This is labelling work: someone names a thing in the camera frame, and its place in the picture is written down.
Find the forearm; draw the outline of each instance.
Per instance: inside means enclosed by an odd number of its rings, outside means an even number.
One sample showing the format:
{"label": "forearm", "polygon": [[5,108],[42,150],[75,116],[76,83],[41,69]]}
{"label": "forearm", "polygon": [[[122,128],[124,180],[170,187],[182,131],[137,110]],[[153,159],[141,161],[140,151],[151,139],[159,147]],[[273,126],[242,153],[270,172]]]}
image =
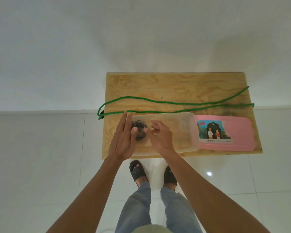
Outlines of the forearm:
{"label": "forearm", "polygon": [[198,174],[176,152],[162,156],[206,232],[269,232],[251,214]]}
{"label": "forearm", "polygon": [[47,232],[95,232],[121,163],[107,157],[96,175]]}

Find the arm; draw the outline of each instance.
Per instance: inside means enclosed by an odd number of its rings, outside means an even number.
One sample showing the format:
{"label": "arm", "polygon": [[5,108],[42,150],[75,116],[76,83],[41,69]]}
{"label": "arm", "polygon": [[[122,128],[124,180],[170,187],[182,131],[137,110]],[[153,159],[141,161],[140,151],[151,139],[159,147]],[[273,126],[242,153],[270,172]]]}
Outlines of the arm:
{"label": "arm", "polygon": [[116,173],[135,149],[137,128],[131,130],[132,116],[126,116],[125,112],[99,171],[47,232],[96,232]]}
{"label": "arm", "polygon": [[172,132],[160,121],[144,129],[152,147],[166,160],[206,232],[269,231],[250,213],[199,175],[172,146]]}

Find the green rope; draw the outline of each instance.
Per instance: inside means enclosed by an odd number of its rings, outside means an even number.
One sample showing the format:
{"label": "green rope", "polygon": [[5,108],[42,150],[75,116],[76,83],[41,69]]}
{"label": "green rope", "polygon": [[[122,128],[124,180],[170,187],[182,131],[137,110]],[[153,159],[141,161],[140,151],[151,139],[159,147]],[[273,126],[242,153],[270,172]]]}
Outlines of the green rope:
{"label": "green rope", "polygon": [[[243,90],[241,90],[240,92],[236,93],[235,95],[226,98],[224,100],[221,101],[215,101],[215,102],[204,102],[204,103],[182,103],[182,102],[171,102],[171,101],[155,101],[155,100],[151,100],[148,98],[143,98],[143,97],[135,97],[135,96],[123,96],[120,98],[116,98],[114,100],[105,102],[102,106],[100,106],[97,115],[99,116],[98,120],[101,119],[101,117],[105,116],[105,115],[110,115],[110,114],[121,114],[126,112],[134,112],[134,113],[161,113],[161,114],[165,114],[165,113],[180,113],[180,112],[189,112],[189,111],[198,111],[198,110],[204,110],[204,109],[209,109],[209,108],[214,108],[214,107],[244,107],[244,106],[252,106],[254,107],[254,103],[251,104],[237,104],[237,105],[228,105],[228,104],[224,104],[224,105],[216,105],[219,103],[223,103],[225,101],[228,101],[236,96],[239,96],[241,93],[243,93],[245,90],[247,90],[249,88],[249,86],[247,86],[246,88],[244,88]],[[99,114],[100,110],[103,108],[103,106],[110,104],[112,102],[118,101],[118,100],[122,100],[122,99],[138,99],[138,100],[145,100],[145,101],[150,101],[150,102],[154,102],[154,103],[162,103],[162,104],[172,104],[172,105],[210,105],[210,106],[206,106],[206,107],[202,107],[202,108],[191,108],[191,109],[183,109],[183,110],[177,110],[174,112],[163,112],[163,111],[156,111],[156,110],[147,110],[147,111],[137,111],[137,110],[125,110],[125,111],[116,111],[116,112],[109,112],[109,113],[104,113],[104,114]]]}

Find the white tile floor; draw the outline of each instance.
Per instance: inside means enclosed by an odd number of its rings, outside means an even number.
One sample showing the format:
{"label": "white tile floor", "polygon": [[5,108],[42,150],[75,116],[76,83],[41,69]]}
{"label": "white tile floor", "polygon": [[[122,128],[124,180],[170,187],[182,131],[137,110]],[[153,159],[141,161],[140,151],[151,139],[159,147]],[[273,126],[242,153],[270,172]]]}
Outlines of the white tile floor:
{"label": "white tile floor", "polygon": [[[255,110],[255,115],[264,154],[186,161],[272,233],[291,232],[291,109]],[[102,128],[96,114],[0,115],[0,232],[50,227],[99,169]],[[164,225],[159,190],[166,162],[141,162],[151,182],[152,222]],[[97,232],[116,226],[137,188],[129,163],[116,176]]]}

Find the wood grain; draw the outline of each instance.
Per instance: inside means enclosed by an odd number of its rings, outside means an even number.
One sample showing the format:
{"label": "wood grain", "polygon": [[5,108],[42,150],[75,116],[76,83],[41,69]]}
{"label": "wood grain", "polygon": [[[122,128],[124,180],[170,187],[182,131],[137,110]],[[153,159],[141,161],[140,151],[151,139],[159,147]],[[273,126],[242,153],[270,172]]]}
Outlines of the wood grain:
{"label": "wood grain", "polygon": [[[137,96],[160,101],[203,103],[228,98],[246,86],[247,82],[244,73],[107,73],[105,101],[107,102],[123,96]],[[242,103],[251,103],[248,90],[225,102],[225,104]],[[195,105],[158,104],[144,100],[123,99],[106,105],[105,113],[123,110],[172,112],[196,107]],[[262,153],[252,107],[216,107],[196,112],[193,111],[193,113],[200,115],[238,116],[250,119],[256,146],[252,152],[200,149],[195,152],[182,153],[180,154],[181,156]],[[108,156],[110,142],[120,117],[121,114],[116,114],[107,115],[104,118],[102,159]],[[160,155],[138,156],[138,158],[156,157],[160,157]]]}

